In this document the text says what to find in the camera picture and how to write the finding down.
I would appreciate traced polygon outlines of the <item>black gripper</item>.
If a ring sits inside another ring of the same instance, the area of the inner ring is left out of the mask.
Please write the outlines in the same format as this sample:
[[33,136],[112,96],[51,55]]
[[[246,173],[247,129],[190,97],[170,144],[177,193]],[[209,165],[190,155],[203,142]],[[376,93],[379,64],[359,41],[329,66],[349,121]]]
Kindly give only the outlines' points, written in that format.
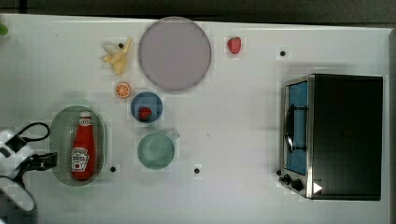
[[46,171],[57,166],[57,153],[34,154],[24,160],[20,165],[21,172]]

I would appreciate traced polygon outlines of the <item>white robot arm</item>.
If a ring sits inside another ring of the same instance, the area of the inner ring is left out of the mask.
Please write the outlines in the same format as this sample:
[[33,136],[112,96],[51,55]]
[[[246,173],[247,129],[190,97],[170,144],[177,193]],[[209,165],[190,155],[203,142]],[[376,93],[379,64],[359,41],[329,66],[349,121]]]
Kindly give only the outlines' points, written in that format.
[[23,182],[30,171],[46,171],[57,165],[57,153],[38,155],[11,130],[1,132],[1,224],[36,224],[36,202]]

